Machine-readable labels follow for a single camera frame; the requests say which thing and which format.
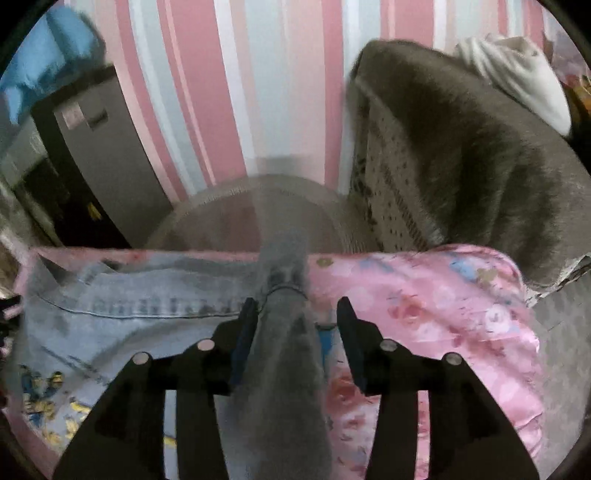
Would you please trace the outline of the white folded garment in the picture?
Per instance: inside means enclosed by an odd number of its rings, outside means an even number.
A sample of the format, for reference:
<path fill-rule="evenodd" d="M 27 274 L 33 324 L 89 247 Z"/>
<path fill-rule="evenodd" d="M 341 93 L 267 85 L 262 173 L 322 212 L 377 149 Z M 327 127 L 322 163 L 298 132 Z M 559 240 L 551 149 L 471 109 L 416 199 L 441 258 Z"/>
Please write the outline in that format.
<path fill-rule="evenodd" d="M 489 34 L 459 41 L 454 56 L 536 114 L 562 137 L 572 133 L 567 96 L 543 50 L 526 37 Z"/>

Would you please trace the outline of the blue cloth cover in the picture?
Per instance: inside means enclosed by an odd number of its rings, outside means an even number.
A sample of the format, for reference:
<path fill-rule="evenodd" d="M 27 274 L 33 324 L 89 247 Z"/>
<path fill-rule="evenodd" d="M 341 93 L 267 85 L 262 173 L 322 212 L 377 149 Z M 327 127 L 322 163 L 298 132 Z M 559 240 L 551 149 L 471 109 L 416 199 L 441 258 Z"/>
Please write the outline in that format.
<path fill-rule="evenodd" d="M 10 122 L 80 75 L 99 67 L 105 44 L 83 15 L 65 5 L 50 8 L 27 34 L 1 77 Z"/>

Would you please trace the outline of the pink floral bed sheet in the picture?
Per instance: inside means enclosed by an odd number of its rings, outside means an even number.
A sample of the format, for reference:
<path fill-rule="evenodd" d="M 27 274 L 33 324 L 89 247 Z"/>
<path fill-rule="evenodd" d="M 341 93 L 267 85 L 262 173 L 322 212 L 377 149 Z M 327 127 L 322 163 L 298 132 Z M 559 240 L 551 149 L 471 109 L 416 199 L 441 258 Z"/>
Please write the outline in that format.
<path fill-rule="evenodd" d="M 16 289 L 24 297 L 31 263 L 43 256 L 72 266 L 81 260 L 136 261 L 157 251 L 39 248 L 23 265 Z M 253 253 L 183 252 L 205 260 L 254 260 Z M 318 322 L 327 376 L 327 413 L 336 479 L 366 473 L 380 400 L 355 384 L 335 329 L 339 299 L 356 314 L 411 352 L 441 358 L 461 355 L 516 428 L 527 451 L 536 454 L 543 414 L 537 385 L 539 341 L 531 327 L 522 276 L 505 255 L 485 247 L 443 247 L 425 253 L 313 254 L 308 257 L 308 306 Z M 25 437 L 5 410 L 9 424 L 34 465 L 51 474 L 60 454 L 33 458 L 38 438 Z"/>

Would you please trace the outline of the pink floral gift bag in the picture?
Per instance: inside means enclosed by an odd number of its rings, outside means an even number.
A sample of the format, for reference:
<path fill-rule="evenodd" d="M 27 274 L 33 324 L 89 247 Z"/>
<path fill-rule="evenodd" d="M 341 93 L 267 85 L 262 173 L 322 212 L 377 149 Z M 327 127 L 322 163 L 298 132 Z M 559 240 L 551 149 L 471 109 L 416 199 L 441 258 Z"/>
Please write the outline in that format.
<path fill-rule="evenodd" d="M 543 49 L 563 84 L 576 93 L 590 95 L 590 68 L 574 44 L 544 39 Z"/>

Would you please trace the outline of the brown blanket covered furniture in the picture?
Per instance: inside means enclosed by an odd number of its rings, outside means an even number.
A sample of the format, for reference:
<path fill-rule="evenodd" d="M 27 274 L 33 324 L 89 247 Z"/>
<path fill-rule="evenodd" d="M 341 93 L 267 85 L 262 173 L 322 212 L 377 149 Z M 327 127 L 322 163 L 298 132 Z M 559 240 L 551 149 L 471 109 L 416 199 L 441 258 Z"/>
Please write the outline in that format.
<path fill-rule="evenodd" d="M 590 254 L 590 175 L 568 143 L 457 60 L 373 40 L 349 78 L 351 194 L 381 250 L 473 244 L 550 292 Z"/>

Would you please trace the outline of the silver black water dispenser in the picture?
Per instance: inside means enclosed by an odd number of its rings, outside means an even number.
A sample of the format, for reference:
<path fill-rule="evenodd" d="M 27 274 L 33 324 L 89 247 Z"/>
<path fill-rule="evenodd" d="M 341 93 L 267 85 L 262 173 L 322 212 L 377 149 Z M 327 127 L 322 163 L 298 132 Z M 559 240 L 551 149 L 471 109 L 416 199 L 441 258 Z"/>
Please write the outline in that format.
<path fill-rule="evenodd" d="M 37 102 L 1 173 L 53 245 L 139 248 L 172 210 L 112 66 Z"/>

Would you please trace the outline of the floral blue curtain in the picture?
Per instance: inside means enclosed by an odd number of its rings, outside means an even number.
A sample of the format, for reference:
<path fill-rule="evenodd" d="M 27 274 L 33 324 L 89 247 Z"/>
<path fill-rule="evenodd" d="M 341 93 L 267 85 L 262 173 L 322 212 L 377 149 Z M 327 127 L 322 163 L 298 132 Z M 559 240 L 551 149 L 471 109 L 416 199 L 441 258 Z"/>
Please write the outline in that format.
<path fill-rule="evenodd" d="M 50 243 L 4 179 L 1 179 L 0 234 L 1 298 L 8 298 L 13 295 L 17 274 L 29 250 Z"/>

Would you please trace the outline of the blue denim jacket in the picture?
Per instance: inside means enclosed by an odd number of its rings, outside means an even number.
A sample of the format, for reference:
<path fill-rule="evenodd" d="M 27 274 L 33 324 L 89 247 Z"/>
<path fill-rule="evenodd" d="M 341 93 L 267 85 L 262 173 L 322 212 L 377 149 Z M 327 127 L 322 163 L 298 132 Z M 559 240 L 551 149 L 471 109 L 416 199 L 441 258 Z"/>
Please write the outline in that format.
<path fill-rule="evenodd" d="M 33 458 L 60 454 L 130 357 L 183 352 L 259 302 L 245 375 L 216 401 L 235 479 L 328 479 L 332 448 L 325 374 L 308 306 L 304 240 L 285 234 L 254 260 L 148 253 L 136 261 L 36 256 L 24 317 L 4 371 L 8 411 Z"/>

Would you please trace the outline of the black garment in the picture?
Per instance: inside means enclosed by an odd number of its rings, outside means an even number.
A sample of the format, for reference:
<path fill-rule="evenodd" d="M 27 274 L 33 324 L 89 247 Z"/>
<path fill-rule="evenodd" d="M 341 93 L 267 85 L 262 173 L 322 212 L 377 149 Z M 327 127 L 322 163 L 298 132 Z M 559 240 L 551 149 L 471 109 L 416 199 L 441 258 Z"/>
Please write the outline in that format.
<path fill-rule="evenodd" d="M 561 86 L 567 99 L 571 118 L 569 139 L 573 142 L 582 141 L 590 134 L 590 113 L 573 88 L 564 82 L 561 83 Z"/>

